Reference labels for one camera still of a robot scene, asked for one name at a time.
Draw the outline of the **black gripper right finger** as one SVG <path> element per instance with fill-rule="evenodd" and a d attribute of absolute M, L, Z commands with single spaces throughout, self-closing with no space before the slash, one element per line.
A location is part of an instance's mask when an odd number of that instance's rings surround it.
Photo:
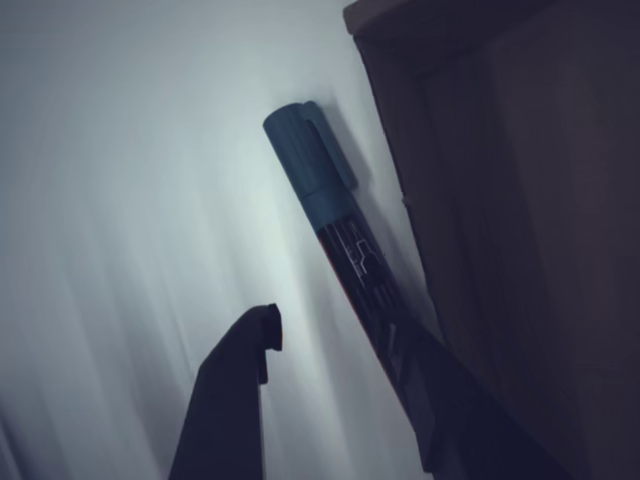
<path fill-rule="evenodd" d="M 433 335 L 384 326 L 384 366 L 435 479 L 569 479 L 571 475 Z"/>

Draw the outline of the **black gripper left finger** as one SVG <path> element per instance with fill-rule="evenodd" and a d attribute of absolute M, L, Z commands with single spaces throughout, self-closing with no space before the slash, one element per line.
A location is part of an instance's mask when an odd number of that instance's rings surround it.
<path fill-rule="evenodd" d="M 275 304 L 250 308 L 229 328 L 198 369 L 171 479 L 265 477 L 260 387 L 266 352 L 281 349 Z"/>

